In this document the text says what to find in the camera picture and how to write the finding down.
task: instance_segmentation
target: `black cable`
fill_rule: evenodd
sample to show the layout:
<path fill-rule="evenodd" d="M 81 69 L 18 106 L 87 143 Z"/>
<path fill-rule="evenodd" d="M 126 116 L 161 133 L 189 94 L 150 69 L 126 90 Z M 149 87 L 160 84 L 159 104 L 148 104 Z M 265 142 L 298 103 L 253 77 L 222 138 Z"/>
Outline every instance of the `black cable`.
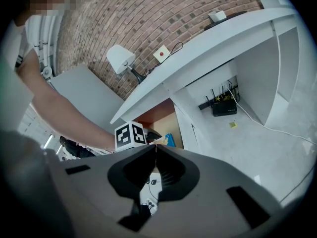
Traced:
<path fill-rule="evenodd" d="M 212 89 L 211 91 L 212 91 L 213 97 L 216 99 L 216 96 L 215 96 L 215 94 L 214 94 L 214 92 L 213 92 L 213 89 Z"/>
<path fill-rule="evenodd" d="M 150 183 L 148 183 L 148 186 L 149 186 L 149 191 L 150 191 L 152 197 L 154 197 L 153 194 L 152 194 L 152 192 L 151 192 L 151 189 L 150 189 Z"/>
<path fill-rule="evenodd" d="M 208 103 L 210 104 L 210 108 L 212 109 L 212 107 L 211 107 L 211 102 L 210 102 L 210 100 L 208 99 L 208 96 L 207 96 L 207 95 L 206 95 L 206 98 L 207 98 Z"/>
<path fill-rule="evenodd" d="M 180 47 L 178 50 L 174 51 L 174 49 L 177 47 L 178 44 L 181 44 L 182 47 Z M 168 57 L 163 61 L 165 62 L 169 57 L 171 57 L 173 54 L 175 54 L 176 52 L 180 51 L 183 48 L 184 44 L 182 42 L 178 42 L 175 44 L 174 48 L 172 49 L 172 52 L 168 55 Z M 151 74 L 151 72 L 158 66 L 160 66 L 163 62 L 158 63 L 157 65 L 155 65 L 152 69 L 149 69 L 149 72 L 147 75 Z"/>
<path fill-rule="evenodd" d="M 231 81 L 228 79 L 229 82 L 229 89 L 232 90 L 233 84 L 231 83 Z"/>
<path fill-rule="evenodd" d="M 311 171 L 314 169 L 315 165 L 313 165 L 313 167 L 309 170 L 309 172 L 304 176 L 304 178 L 300 181 L 299 184 L 297 184 L 285 197 L 283 197 L 283 199 L 280 201 L 280 203 L 282 201 L 284 201 L 295 189 L 298 188 L 299 185 L 302 184 L 302 182 L 307 178 L 307 176 L 309 176 L 309 174 L 311 173 Z"/>

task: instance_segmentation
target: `gray floor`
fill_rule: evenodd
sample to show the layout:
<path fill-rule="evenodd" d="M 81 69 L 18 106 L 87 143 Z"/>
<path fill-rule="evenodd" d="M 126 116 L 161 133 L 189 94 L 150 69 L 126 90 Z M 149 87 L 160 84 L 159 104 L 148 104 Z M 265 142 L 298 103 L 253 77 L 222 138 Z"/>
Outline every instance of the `gray floor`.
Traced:
<path fill-rule="evenodd" d="M 314 52 L 312 47 L 308 45 L 305 48 Z M 271 128 L 317 142 L 317 69 L 311 66 L 317 63 L 315 55 L 310 56 L 310 59 L 310 66 L 300 68 L 286 114 Z M 238 114 L 233 116 L 215 118 L 209 108 L 203 110 L 203 115 L 210 122 L 211 145 L 215 156 L 253 179 L 260 176 L 261 185 L 278 201 L 288 195 L 314 166 L 316 145 L 267 130 L 252 122 L 239 108 Z M 230 128 L 229 123 L 234 121 L 238 126 Z M 282 205 L 306 192 L 313 172 L 281 202 Z"/>

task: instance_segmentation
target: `wooden panel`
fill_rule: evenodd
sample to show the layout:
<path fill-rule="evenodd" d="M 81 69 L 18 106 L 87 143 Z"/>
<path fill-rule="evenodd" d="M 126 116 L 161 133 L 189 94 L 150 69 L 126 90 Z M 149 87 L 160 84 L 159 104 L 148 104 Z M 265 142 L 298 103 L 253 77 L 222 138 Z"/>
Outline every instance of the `wooden panel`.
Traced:
<path fill-rule="evenodd" d="M 151 124 L 151 128 L 157 131 L 162 136 L 171 133 L 173 135 L 175 146 L 177 148 L 183 148 L 179 123 L 175 112 L 154 122 L 153 124 Z"/>
<path fill-rule="evenodd" d="M 121 118 L 124 119 L 125 121 L 134 120 L 135 118 L 144 114 L 146 111 L 154 108 L 159 103 L 168 99 L 168 97 L 169 97 L 168 91 L 164 88 L 162 84 L 160 84 L 153 91 L 151 91 L 146 96 L 144 96 L 141 100 L 139 100 L 132 109 L 129 109 L 127 112 L 125 112 L 121 116 Z M 116 117 L 117 114 L 118 113 L 116 113 L 116 115 L 112 118 L 111 122 L 115 122 L 117 120 L 117 117 Z"/>
<path fill-rule="evenodd" d="M 174 104 L 170 98 L 146 111 L 135 118 L 135 121 L 144 124 L 151 124 L 175 112 Z"/>

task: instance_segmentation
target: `yellow sticker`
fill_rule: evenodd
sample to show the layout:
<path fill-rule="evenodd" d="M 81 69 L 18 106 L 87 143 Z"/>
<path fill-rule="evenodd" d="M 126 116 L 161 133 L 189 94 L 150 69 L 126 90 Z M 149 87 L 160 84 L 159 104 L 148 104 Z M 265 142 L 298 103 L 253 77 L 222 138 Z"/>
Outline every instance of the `yellow sticker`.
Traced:
<path fill-rule="evenodd" d="M 238 126 L 235 122 L 230 122 L 229 125 L 230 125 L 230 128 L 232 129 Z"/>

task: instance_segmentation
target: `white cable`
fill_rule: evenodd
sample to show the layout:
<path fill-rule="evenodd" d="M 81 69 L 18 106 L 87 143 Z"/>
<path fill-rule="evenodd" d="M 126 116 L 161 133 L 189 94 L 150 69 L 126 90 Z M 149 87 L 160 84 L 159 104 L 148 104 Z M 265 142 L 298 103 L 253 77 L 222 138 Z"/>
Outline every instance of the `white cable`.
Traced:
<path fill-rule="evenodd" d="M 306 138 L 304 138 L 304 137 L 296 136 L 296 135 L 293 135 L 293 134 L 291 134 L 291 133 L 288 133 L 288 132 L 285 132 L 285 131 L 282 131 L 282 130 L 271 129 L 271 128 L 268 128 L 268 127 L 266 127 L 265 125 L 263 125 L 263 124 L 257 122 L 256 120 L 254 120 L 254 119 L 248 114 L 248 112 L 245 111 L 245 109 L 244 109 L 243 107 L 241 107 L 241 106 L 237 103 L 237 101 L 236 101 L 236 99 L 234 98 L 234 96 L 233 96 L 232 92 L 230 91 L 230 89 L 228 89 L 228 91 L 231 93 L 232 98 L 234 99 L 234 101 L 235 101 L 235 103 L 238 105 L 238 107 L 241 108 L 241 109 L 244 111 L 244 113 L 246 113 L 247 116 L 248 116 L 252 121 L 254 121 L 255 123 L 257 123 L 258 125 L 260 125 L 260 126 L 266 128 L 266 129 L 268 129 L 268 130 L 272 130 L 272 131 L 284 133 L 284 134 L 287 134 L 287 135 L 290 135 L 290 136 L 293 136 L 293 137 L 298 137 L 298 138 L 301 138 L 301 139 L 303 139 L 303 140 L 306 140 L 307 142 L 310 142 L 311 144 L 317 145 L 317 143 L 311 142 L 310 140 L 308 140 L 308 139 L 306 139 Z"/>

